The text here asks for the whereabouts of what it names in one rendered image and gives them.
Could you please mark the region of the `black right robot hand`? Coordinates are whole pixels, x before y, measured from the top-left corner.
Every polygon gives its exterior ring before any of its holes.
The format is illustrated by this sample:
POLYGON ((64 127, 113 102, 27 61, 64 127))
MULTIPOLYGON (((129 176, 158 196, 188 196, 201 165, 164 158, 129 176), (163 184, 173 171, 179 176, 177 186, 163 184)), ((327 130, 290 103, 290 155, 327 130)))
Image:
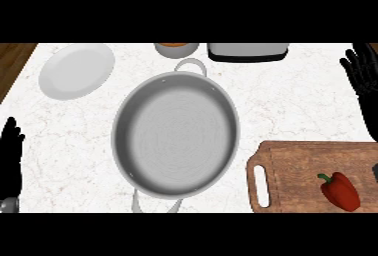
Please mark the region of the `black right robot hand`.
POLYGON ((353 43, 340 59, 358 101, 366 129, 378 142, 378 53, 369 43, 353 43))

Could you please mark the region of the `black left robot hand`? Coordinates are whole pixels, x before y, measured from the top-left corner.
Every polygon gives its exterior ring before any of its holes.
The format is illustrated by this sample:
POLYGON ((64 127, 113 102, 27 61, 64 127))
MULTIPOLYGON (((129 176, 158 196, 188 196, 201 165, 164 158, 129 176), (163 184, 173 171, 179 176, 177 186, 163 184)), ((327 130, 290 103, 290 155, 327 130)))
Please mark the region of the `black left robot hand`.
POLYGON ((17 119, 8 118, 0 134, 0 200, 20 197, 22 190, 22 142, 25 135, 17 126, 17 119))

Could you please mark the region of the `brown wooden cutting board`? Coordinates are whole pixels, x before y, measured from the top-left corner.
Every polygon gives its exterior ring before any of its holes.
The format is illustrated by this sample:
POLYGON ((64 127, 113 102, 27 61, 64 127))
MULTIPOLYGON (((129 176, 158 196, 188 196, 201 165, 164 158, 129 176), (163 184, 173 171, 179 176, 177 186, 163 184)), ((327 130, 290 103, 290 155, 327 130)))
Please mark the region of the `brown wooden cutting board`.
POLYGON ((321 191, 341 172, 359 193, 356 213, 378 213, 377 142, 265 141, 247 162, 250 204, 256 213, 344 213, 321 191), (269 206, 257 198, 254 167, 266 173, 269 206))

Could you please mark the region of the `large grey metal pot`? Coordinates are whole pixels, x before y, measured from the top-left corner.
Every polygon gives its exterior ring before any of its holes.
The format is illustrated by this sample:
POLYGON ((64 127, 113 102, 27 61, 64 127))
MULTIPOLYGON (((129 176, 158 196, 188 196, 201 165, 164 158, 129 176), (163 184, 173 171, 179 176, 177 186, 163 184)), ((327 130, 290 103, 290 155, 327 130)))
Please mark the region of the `large grey metal pot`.
POLYGON ((136 194, 175 202, 204 192, 225 175, 240 144, 232 99, 204 71, 151 77, 117 111, 111 145, 136 194))

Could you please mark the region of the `red bell pepper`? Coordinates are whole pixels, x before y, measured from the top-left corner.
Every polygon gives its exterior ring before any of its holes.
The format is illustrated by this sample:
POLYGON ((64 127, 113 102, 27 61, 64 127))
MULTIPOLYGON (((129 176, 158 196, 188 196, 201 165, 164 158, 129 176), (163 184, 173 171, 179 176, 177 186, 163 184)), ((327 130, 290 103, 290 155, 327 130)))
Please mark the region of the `red bell pepper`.
POLYGON ((353 212, 361 207, 361 198, 346 175, 334 172, 331 176, 321 173, 318 177, 325 180, 321 190, 328 201, 343 210, 353 212))

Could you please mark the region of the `grey and black toaster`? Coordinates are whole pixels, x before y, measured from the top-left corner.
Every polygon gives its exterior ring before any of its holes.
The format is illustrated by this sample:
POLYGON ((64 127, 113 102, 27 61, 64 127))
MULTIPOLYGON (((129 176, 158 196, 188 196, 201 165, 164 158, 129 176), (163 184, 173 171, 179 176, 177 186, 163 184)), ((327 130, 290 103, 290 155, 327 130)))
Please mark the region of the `grey and black toaster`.
POLYGON ((209 43, 209 57, 229 63, 279 61, 288 54, 288 43, 209 43))

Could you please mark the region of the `white oval plate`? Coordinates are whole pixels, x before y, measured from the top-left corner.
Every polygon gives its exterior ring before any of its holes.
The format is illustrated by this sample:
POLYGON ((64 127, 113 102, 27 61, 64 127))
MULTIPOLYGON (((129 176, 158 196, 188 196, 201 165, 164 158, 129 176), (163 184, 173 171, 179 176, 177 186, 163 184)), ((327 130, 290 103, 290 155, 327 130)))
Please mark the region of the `white oval plate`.
POLYGON ((48 60, 39 85, 48 97, 73 100, 90 94, 105 83, 115 66, 115 55, 105 44, 73 44, 48 60))

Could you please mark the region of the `grey cup with orange content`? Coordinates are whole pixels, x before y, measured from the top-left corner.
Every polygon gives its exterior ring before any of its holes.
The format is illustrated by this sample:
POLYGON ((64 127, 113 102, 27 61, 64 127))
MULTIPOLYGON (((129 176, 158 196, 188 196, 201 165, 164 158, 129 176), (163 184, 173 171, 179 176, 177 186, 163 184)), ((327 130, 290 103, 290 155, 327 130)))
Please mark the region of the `grey cup with orange content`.
POLYGON ((155 43, 158 53, 172 59, 188 57, 198 49, 198 43, 155 43))

